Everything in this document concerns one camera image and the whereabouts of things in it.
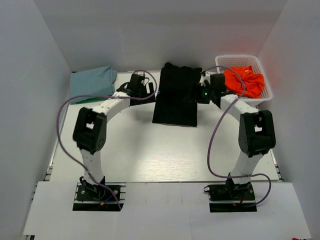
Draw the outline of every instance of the red garment in basket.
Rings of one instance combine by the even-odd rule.
[[[260,73],[254,73],[252,66],[232,66],[230,68],[242,77],[246,88],[244,96],[252,99],[259,99],[260,94],[265,87],[264,76]],[[225,76],[225,85],[227,90],[233,91],[238,96],[241,95],[244,89],[237,75],[230,70],[225,70],[223,74]]]

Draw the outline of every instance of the white table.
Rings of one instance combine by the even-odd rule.
[[[160,72],[153,72],[157,81]],[[130,80],[131,73],[118,74],[115,87]],[[79,109],[97,103],[70,105],[61,134],[68,151],[81,160],[72,139]],[[224,181],[207,169],[208,143],[222,114],[213,103],[198,104],[197,127],[152,123],[155,104],[132,106],[116,115],[107,124],[107,141],[101,151],[102,170],[107,182],[209,182]],[[240,148],[239,123],[226,115],[211,149],[211,168],[227,175],[235,166]],[[278,180],[273,157],[269,152],[258,163],[254,173],[267,174]],[[77,181],[83,169],[73,162],[61,147],[53,157],[51,182]],[[266,180],[259,176],[253,180]]]
[[[310,233],[291,183],[257,212],[210,213],[205,183],[128,183],[121,212],[72,211],[76,181],[39,182],[23,234],[35,240],[291,240]],[[254,182],[260,199],[267,183]]]

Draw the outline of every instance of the teal towel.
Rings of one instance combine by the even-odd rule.
[[[114,81],[117,72],[111,66],[99,67],[86,71],[72,73],[70,76],[70,97],[77,95],[103,95],[111,96],[115,92]],[[91,99],[91,97],[78,97],[70,101],[71,104]]]

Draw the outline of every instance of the white laundry basket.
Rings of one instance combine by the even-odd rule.
[[[256,56],[251,55],[221,55],[215,58],[215,64],[217,66],[224,67],[248,67],[252,66],[253,72],[255,74],[262,74],[264,78],[264,88],[260,94],[260,98],[247,98],[243,97],[242,100],[251,106],[256,106],[264,101],[269,101],[272,99],[273,95],[269,86],[266,74]],[[223,73],[224,69],[218,68],[218,73]]]

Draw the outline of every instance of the white wall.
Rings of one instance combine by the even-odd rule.
[[[259,53],[273,90],[280,171],[320,239],[320,1],[288,0]]]
[[[34,0],[73,71],[257,55],[287,0]]]
[[[0,239],[20,239],[70,68],[32,0],[0,1]]]

